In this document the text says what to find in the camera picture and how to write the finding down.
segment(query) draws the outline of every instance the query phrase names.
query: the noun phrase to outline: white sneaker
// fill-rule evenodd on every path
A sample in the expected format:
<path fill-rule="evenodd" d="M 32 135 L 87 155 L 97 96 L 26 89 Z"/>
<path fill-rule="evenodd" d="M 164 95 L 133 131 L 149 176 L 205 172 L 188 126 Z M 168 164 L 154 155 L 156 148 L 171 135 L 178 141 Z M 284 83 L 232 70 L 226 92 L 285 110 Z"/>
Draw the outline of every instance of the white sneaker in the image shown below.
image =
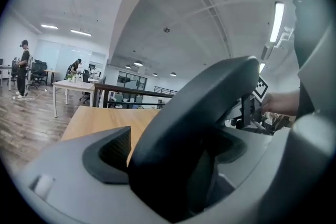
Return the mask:
<path fill-rule="evenodd" d="M 28 95 L 28 92 L 26 92 L 24 96 L 22 96 L 22 95 L 20 94 L 20 95 L 18 96 L 18 98 L 19 98 L 19 99 L 22 99 L 22 98 L 26 97 L 27 95 Z"/>

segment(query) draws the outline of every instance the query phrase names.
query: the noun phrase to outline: wooden floor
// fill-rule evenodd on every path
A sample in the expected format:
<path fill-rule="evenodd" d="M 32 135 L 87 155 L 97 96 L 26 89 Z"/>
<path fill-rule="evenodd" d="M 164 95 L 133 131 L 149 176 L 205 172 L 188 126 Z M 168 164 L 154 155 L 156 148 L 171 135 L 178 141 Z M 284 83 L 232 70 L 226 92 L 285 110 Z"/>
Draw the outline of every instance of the wooden floor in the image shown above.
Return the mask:
<path fill-rule="evenodd" d="M 58 89 L 55 118 L 52 90 L 51 86 L 40 86 L 28 91 L 27 98 L 31 100 L 13 101 L 9 97 L 15 95 L 16 86 L 12 85 L 9 92 L 4 80 L 0 88 L 0 154 L 12 174 L 44 147 L 59 141 L 78 106 L 83 105 L 79 101 L 81 93 L 76 91 L 69 91 L 69 104 L 65 105 L 65 90 Z"/>

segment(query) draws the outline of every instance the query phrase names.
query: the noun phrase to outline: fluorescent light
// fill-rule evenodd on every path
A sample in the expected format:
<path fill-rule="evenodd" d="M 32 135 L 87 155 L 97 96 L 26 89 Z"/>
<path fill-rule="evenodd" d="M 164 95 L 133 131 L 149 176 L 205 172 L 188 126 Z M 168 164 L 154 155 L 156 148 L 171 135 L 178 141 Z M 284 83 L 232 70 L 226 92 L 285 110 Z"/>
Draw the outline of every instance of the fluorescent light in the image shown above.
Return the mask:
<path fill-rule="evenodd" d="M 262 70 L 264 69 L 264 67 L 266 66 L 265 63 L 261 63 L 260 66 L 259 66 L 259 74 L 262 72 Z"/>
<path fill-rule="evenodd" d="M 141 66 L 143 66 L 143 64 L 142 64 L 142 62 L 141 61 L 135 61 L 135 63 L 134 63 L 136 66 L 139 66 L 139 67 L 141 67 Z"/>
<path fill-rule="evenodd" d="M 84 32 L 76 31 L 76 30 L 72 30 L 72 29 L 70 31 L 73 32 L 73 33 L 82 34 L 82 35 L 92 37 L 92 34 L 89 34 L 89 33 L 84 33 Z"/>
<path fill-rule="evenodd" d="M 280 31 L 280 26 L 282 22 L 282 17 L 283 17 L 283 11 L 285 9 L 284 3 L 277 3 L 275 5 L 275 15 L 274 15 L 274 24 L 273 24 L 273 30 L 270 38 L 270 42 L 275 42 L 277 41 L 278 34 Z"/>
<path fill-rule="evenodd" d="M 52 29 L 58 29 L 57 26 L 51 26 L 51 25 L 41 25 L 42 27 L 45 27 L 45 28 L 52 28 Z"/>

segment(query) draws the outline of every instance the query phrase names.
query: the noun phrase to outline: desk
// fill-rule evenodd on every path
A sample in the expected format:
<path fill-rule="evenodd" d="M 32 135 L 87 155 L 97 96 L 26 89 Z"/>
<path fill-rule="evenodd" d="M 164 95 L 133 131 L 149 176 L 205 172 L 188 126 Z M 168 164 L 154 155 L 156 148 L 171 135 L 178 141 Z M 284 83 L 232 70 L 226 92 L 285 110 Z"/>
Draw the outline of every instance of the desk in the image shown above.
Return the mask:
<path fill-rule="evenodd" d="M 158 109 L 103 109 L 80 106 L 70 120 L 61 141 L 131 126 L 131 156 L 143 131 L 159 111 Z"/>
<path fill-rule="evenodd" d="M 52 86 L 53 82 L 54 82 L 54 77 L 55 77 L 55 73 L 59 73 L 58 71 L 54 71 L 54 70 L 43 70 L 44 72 L 47 72 L 47 79 L 46 82 L 48 84 L 48 74 L 51 73 L 51 78 L 50 78 L 50 86 Z"/>
<path fill-rule="evenodd" d="M 90 106 L 93 105 L 93 92 L 95 85 L 92 83 L 85 83 L 82 81 L 69 82 L 68 80 L 61 80 L 53 83 L 53 100 L 54 100 L 54 114 L 55 118 L 57 118 L 57 110 L 56 110 L 56 88 L 65 89 L 65 100 L 66 104 L 68 104 L 68 90 L 72 91 L 80 91 L 80 92 L 89 92 L 90 93 Z"/>
<path fill-rule="evenodd" d="M 8 83 L 8 90 L 11 90 L 11 81 L 12 81 L 12 67 L 0 67 L 1 70 L 1 85 L 0 88 L 2 88 L 2 77 L 5 69 L 10 69 L 9 72 L 9 83 Z"/>

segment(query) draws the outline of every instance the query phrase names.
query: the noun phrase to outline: desk leg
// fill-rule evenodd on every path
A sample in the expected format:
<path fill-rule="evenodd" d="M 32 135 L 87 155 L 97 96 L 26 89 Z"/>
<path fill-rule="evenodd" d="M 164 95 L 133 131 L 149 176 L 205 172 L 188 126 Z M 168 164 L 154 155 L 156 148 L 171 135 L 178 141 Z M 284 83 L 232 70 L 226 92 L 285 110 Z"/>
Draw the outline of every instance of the desk leg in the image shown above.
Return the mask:
<path fill-rule="evenodd" d="M 93 107 L 93 93 L 90 93 L 90 107 Z"/>
<path fill-rule="evenodd" d="M 65 89 L 65 104 L 68 104 L 68 89 Z"/>
<path fill-rule="evenodd" d="M 55 118 L 57 118 L 57 110 L 56 110 L 56 87 L 54 86 L 53 89 L 53 95 L 52 95 L 52 98 L 54 100 L 54 115 L 55 115 Z"/>
<path fill-rule="evenodd" d="M 8 90 L 12 90 L 12 69 L 9 70 L 9 78 L 8 78 Z"/>
<path fill-rule="evenodd" d="M 52 86 L 52 84 L 54 82 L 54 75 L 55 75 L 55 73 L 51 73 L 50 86 Z"/>

